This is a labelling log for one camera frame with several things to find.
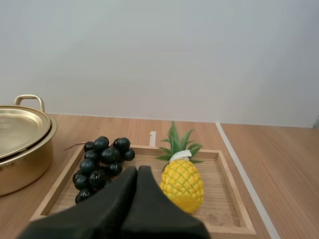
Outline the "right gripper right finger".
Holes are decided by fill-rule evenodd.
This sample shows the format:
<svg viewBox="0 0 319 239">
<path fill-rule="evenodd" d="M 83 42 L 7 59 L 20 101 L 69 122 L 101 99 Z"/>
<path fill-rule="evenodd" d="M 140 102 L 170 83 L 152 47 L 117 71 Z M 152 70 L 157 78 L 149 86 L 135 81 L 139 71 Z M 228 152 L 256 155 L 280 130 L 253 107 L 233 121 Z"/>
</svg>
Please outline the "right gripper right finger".
<svg viewBox="0 0 319 239">
<path fill-rule="evenodd" d="M 136 191 L 122 224 L 123 239 L 208 239 L 202 221 L 177 207 L 162 192 L 149 166 L 137 173 Z"/>
</svg>

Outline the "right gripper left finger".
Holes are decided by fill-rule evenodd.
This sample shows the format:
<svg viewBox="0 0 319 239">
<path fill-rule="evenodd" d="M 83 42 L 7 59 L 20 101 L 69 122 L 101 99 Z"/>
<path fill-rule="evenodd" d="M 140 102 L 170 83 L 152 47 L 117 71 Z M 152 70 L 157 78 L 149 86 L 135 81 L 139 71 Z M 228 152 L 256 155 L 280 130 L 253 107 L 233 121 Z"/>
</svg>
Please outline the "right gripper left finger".
<svg viewBox="0 0 319 239">
<path fill-rule="evenodd" d="M 128 167 L 89 199 L 57 214 L 31 222 L 20 239 L 114 239 L 131 207 L 137 169 Z"/>
</svg>

